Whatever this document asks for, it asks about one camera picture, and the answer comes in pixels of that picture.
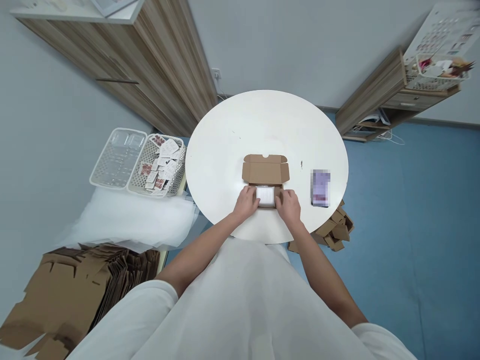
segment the wooden side cabinet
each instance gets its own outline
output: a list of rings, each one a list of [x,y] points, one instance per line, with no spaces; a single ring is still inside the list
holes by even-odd
[[[336,113],[336,127],[345,140],[367,142],[389,129],[413,118],[422,111],[438,104],[460,91],[456,85],[444,91],[420,91],[407,89],[404,54],[394,50],[363,82]],[[382,108],[391,125],[362,122],[366,116]],[[368,135],[351,133],[353,127],[368,128]]]
[[[137,0],[109,18],[84,3],[11,13],[161,132],[190,136],[217,92],[187,0]]]

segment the hand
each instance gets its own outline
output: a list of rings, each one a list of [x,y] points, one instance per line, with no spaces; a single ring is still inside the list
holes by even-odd
[[[231,213],[240,223],[247,220],[259,207],[260,199],[256,197],[255,186],[244,186],[238,195],[235,208]]]
[[[300,220],[300,203],[299,197],[293,190],[280,189],[280,194],[283,195],[283,202],[278,196],[275,196],[275,205],[278,214],[287,226],[291,228],[297,224],[301,224]]]

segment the white wall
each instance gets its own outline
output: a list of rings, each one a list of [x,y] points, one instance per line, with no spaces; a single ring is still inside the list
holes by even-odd
[[[13,5],[0,4],[0,323],[90,200],[110,132],[151,129],[11,17]]]
[[[189,1],[226,94],[274,89],[332,108],[341,107],[396,46],[410,43],[436,2]],[[480,61],[480,41],[466,58]],[[480,73],[472,75],[461,93],[420,116],[480,124]]]

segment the white basket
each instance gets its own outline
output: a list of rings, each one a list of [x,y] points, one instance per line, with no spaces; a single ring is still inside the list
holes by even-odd
[[[90,184],[125,189],[146,139],[147,134],[143,131],[124,127],[113,130],[90,175]]]
[[[424,91],[442,91],[450,89],[462,81],[470,79],[469,72],[464,73],[464,77],[448,78],[448,77],[432,77],[425,76],[420,71],[420,62],[431,58],[434,62],[441,60],[452,60],[455,56],[447,55],[433,55],[432,54],[417,54],[413,60],[406,67],[406,82],[407,89],[424,90]]]
[[[140,156],[136,162],[135,168],[131,173],[130,179],[128,180],[127,191],[134,194],[139,194],[142,196],[147,196],[149,198],[162,198],[163,196],[152,196],[150,191],[145,189],[145,184],[147,183],[147,177],[145,175],[139,174],[139,168],[141,162],[152,164],[156,158],[159,157],[155,152],[159,149],[153,142],[150,141],[156,134],[151,134],[146,138],[145,144],[141,150]],[[184,145],[184,141],[181,138],[161,135],[166,140],[173,139],[178,147],[180,148],[180,159],[178,159],[178,166],[175,170],[175,175],[171,180],[170,188],[168,193],[164,196],[173,196],[177,194],[179,190],[180,183],[185,173],[185,154],[187,153],[187,147]]]

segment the pixelated phone screen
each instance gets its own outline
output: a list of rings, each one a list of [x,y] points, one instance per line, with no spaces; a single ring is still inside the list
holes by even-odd
[[[328,208],[330,190],[330,171],[312,170],[310,174],[310,199],[316,207]]]

